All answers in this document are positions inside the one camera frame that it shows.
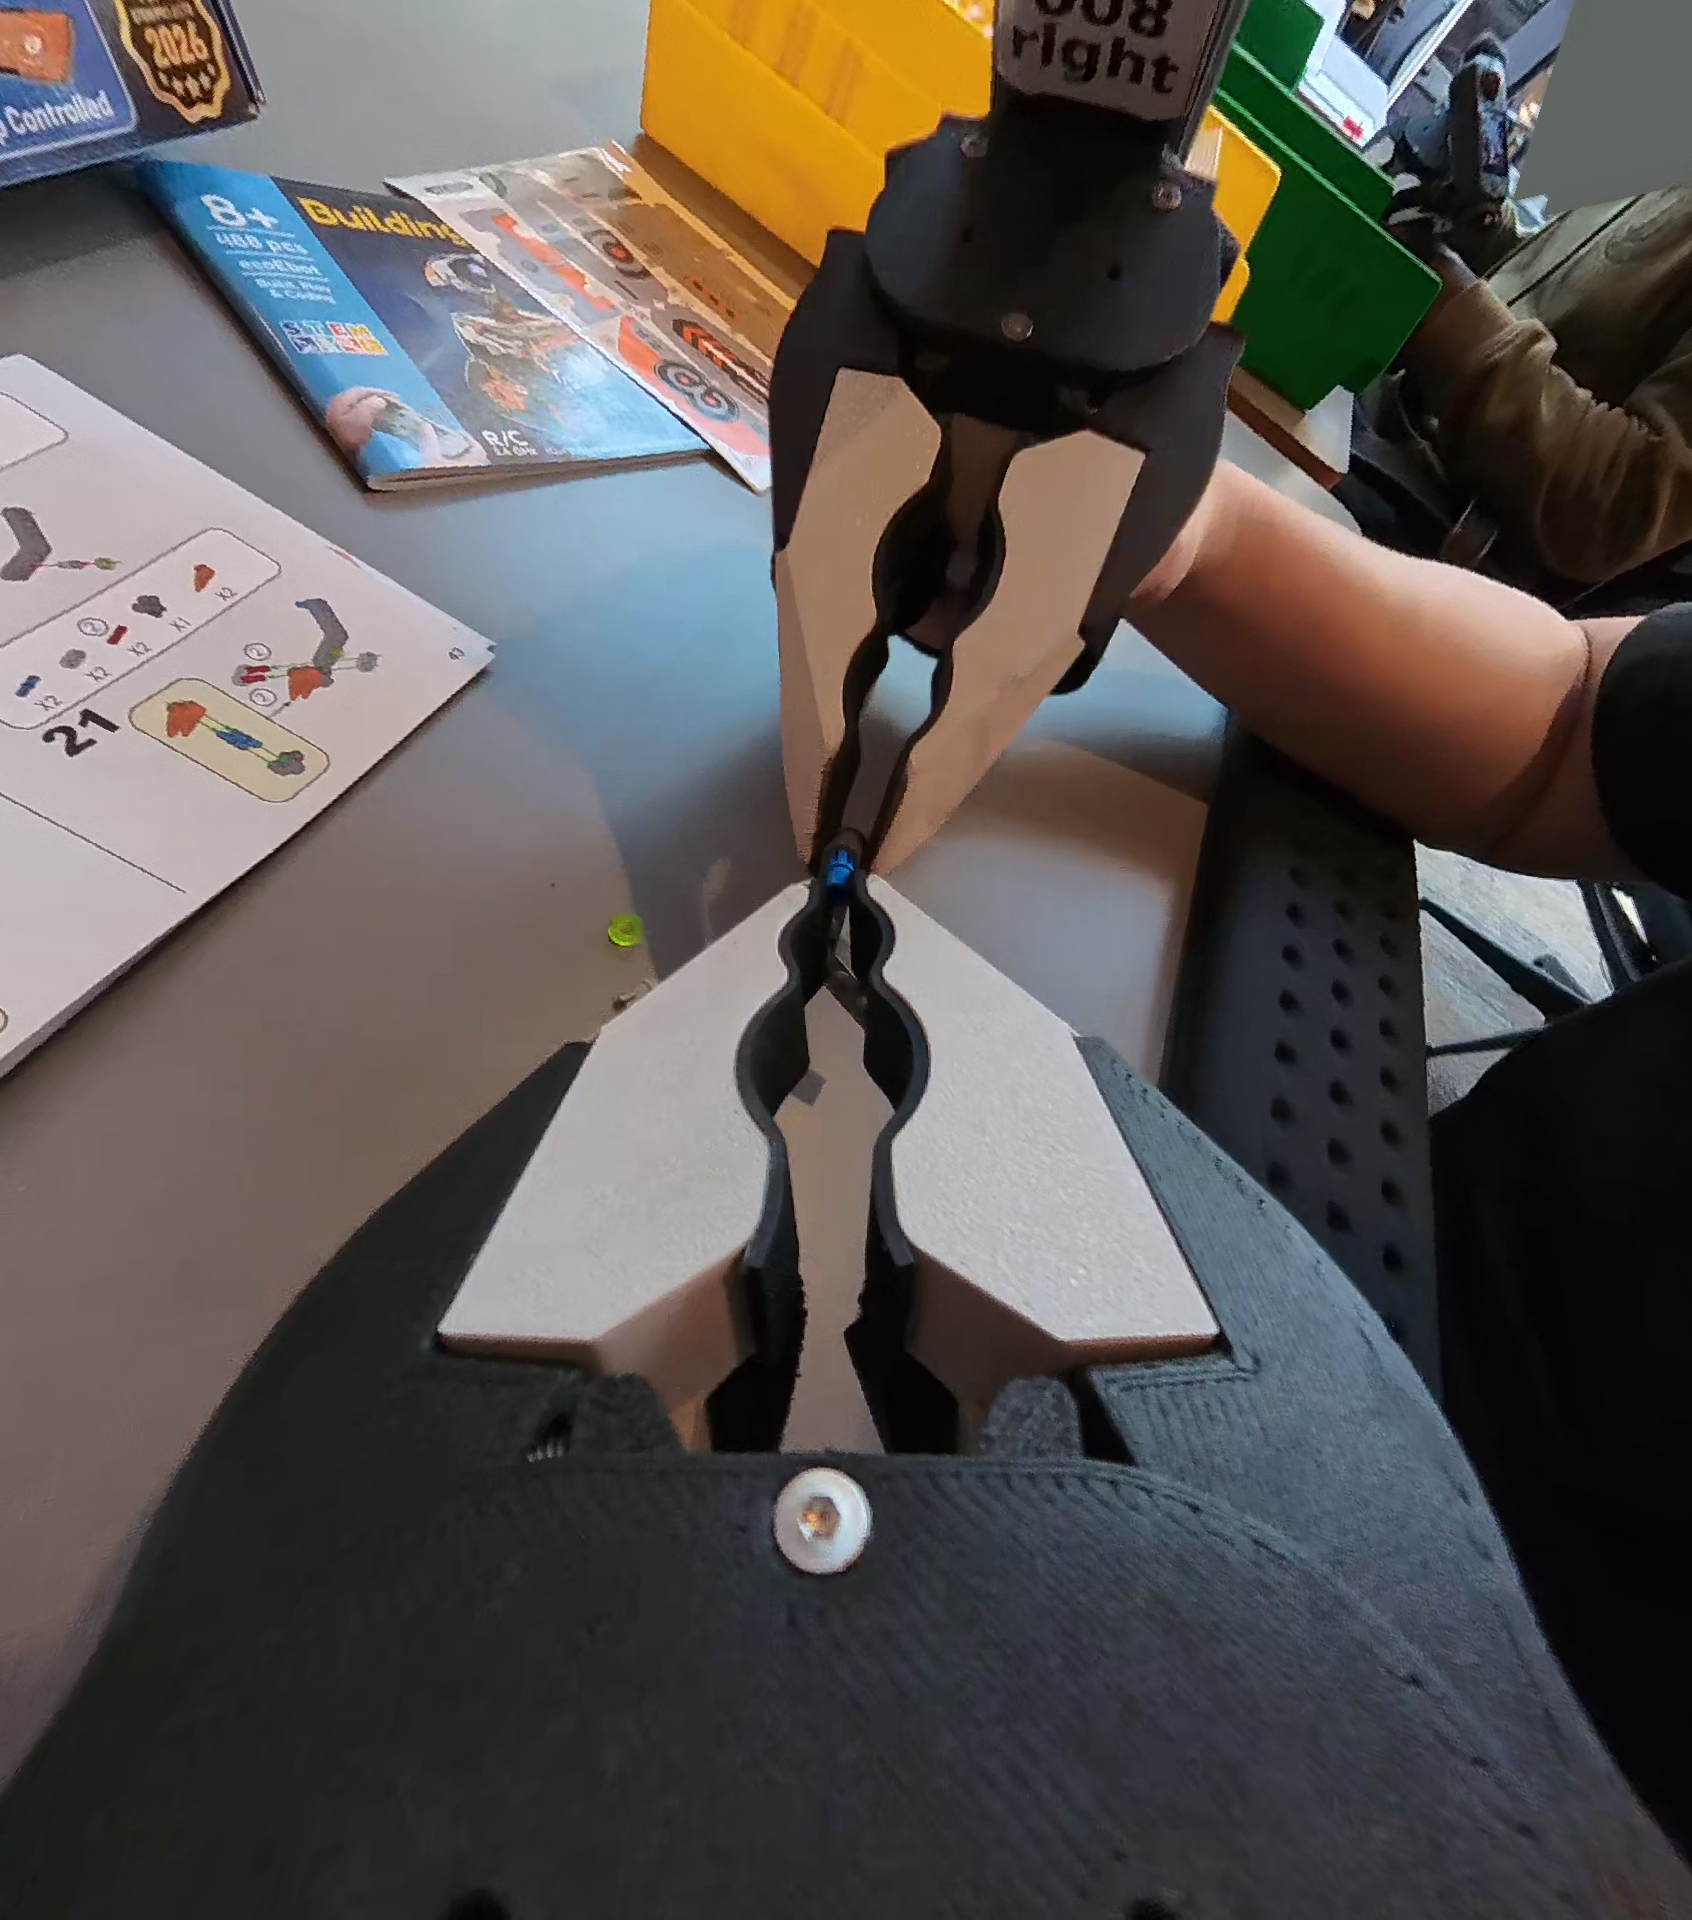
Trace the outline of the yellow storage bin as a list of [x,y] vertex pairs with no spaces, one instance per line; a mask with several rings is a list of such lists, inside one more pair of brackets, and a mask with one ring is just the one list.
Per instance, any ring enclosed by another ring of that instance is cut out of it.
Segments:
[[1244,4],[649,4],[642,133],[818,264],[1044,340],[1075,288],[1231,320],[1279,166],[1213,106]]

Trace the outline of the person's black shirt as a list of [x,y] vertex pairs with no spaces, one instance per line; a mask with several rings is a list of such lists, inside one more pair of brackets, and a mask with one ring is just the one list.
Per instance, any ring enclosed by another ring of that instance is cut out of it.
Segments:
[[[1606,826],[1692,904],[1692,605],[1592,719]],[[1692,957],[1520,1045],[1433,1122],[1442,1376],[1604,1742],[1692,1867]]]

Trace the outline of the sticker sheet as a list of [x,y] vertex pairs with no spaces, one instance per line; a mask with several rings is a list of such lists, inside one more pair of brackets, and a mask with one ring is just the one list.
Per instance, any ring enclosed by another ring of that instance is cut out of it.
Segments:
[[619,147],[389,176],[755,494],[793,299]]

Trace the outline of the robot kit box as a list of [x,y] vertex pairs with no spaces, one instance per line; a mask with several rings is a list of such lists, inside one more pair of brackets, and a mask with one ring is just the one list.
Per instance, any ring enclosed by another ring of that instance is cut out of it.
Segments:
[[226,2],[0,2],[0,191],[251,122]]

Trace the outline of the grey desk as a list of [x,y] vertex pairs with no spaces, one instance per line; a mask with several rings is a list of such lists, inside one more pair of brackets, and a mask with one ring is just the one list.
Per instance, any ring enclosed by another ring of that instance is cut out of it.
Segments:
[[[637,138],[646,4],[234,4],[181,155],[375,187]],[[491,668],[0,1080],[0,1784],[228,1385],[349,1235],[613,997],[797,877],[770,514],[711,462],[377,496],[130,181],[0,195],[25,355],[494,642]],[[895,887],[1162,1076],[1218,708],[1122,630]],[[644,945],[605,936],[633,912]]]

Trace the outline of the person's right forearm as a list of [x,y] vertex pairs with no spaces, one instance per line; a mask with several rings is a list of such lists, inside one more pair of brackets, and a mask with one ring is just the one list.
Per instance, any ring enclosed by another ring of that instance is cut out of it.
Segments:
[[1602,677],[1637,616],[1570,620],[1220,460],[1125,618],[1248,733],[1413,843],[1540,878],[1639,877],[1594,773]]

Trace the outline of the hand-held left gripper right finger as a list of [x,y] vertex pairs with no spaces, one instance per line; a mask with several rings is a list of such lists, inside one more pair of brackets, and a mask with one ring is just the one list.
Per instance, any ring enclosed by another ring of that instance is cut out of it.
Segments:
[[850,888],[874,1141],[850,1357],[894,1454],[953,1454],[1020,1380],[1223,1334],[1083,1038],[882,878]]

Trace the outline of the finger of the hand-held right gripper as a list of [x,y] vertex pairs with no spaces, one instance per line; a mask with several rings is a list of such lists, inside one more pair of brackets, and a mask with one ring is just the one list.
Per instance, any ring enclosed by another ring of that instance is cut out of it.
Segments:
[[1096,432],[1010,458],[985,596],[974,612],[947,602],[906,624],[934,659],[932,705],[882,800],[869,872],[889,877],[932,841],[1060,685],[1143,465],[1140,448]]
[[941,442],[940,422],[902,379],[839,370],[772,559],[782,773],[809,870],[847,823],[868,699],[943,517]]

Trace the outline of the open instruction manual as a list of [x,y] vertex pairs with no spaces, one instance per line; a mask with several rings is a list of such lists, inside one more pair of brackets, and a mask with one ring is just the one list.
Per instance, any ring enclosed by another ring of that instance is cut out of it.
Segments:
[[0,359],[0,1079],[494,655],[59,373]]

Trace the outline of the green storage bin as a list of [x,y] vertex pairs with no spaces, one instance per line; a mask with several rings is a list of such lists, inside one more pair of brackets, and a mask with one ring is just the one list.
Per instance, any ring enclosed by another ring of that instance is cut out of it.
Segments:
[[1303,415],[1386,373],[1439,288],[1386,228],[1393,184],[1364,155],[1386,86],[1338,34],[1344,15],[1345,4],[1248,4],[1213,96],[1279,168],[1246,246],[1242,368]]

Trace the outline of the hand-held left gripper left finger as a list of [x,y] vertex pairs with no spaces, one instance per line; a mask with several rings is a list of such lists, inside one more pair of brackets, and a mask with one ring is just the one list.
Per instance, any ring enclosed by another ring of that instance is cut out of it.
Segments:
[[453,1354],[642,1379],[776,1452],[805,1331],[785,1138],[809,1068],[795,882],[600,1029],[438,1325]]

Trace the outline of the black perforated chair back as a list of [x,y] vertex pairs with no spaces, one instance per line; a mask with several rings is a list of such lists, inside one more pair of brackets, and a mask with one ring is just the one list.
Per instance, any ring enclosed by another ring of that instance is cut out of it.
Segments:
[[1159,1085],[1444,1401],[1415,882],[1401,828],[1230,720]]

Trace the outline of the blue cover booklet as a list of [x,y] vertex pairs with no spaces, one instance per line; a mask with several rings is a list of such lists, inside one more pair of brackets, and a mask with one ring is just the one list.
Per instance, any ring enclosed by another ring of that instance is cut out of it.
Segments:
[[176,159],[138,187],[371,492],[705,454],[423,204]]

